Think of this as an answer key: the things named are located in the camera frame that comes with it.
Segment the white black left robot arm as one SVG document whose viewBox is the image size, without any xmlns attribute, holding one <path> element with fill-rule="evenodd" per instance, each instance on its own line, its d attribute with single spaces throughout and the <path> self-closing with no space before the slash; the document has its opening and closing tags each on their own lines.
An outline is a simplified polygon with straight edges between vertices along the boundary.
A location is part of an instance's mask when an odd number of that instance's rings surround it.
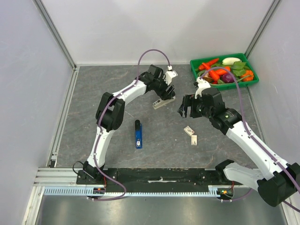
<svg viewBox="0 0 300 225">
<path fill-rule="evenodd" d="M 148 71 L 140 74 L 125 88 L 102 95 L 96 112 L 95 141 L 90 156 L 77 173 L 77 184 L 100 184 L 104 179 L 103 167 L 108 145 L 123 122 L 125 106 L 149 91 L 154 91 L 163 101 L 174 99 L 175 91 L 171 82 L 177 75 L 172 66 L 168 66 L 164 72 L 163 69 L 150 65 Z"/>
</svg>

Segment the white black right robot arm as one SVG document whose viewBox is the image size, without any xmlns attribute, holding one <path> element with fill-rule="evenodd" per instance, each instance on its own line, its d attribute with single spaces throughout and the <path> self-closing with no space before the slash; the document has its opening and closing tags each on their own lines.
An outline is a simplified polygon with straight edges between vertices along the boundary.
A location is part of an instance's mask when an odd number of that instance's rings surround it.
<svg viewBox="0 0 300 225">
<path fill-rule="evenodd" d="M 227 108 L 220 91 L 206 88 L 200 95 L 184 95 L 179 114 L 185 118 L 207 118 L 212 126 L 234 141 L 255 163 L 258 170 L 243 167 L 232 160 L 216 166 L 219 184 L 236 181 L 258 192 L 270 206 L 276 207 L 300 189 L 300 166 L 290 164 L 273 152 L 243 120 Z"/>
</svg>

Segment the beige and black stapler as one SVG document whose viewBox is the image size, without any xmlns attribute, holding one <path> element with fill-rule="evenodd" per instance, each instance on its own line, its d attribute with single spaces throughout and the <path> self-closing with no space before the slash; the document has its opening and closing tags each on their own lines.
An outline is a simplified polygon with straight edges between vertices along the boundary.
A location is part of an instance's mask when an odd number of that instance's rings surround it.
<svg viewBox="0 0 300 225">
<path fill-rule="evenodd" d="M 161 108 L 163 106 L 166 106 L 167 104 L 173 102 L 176 99 L 176 97 L 171 97 L 171 99 L 167 99 L 167 100 L 162 100 L 162 99 L 158 99 L 156 102 L 154 102 L 152 104 L 153 108 L 156 110 L 158 108 Z"/>
</svg>

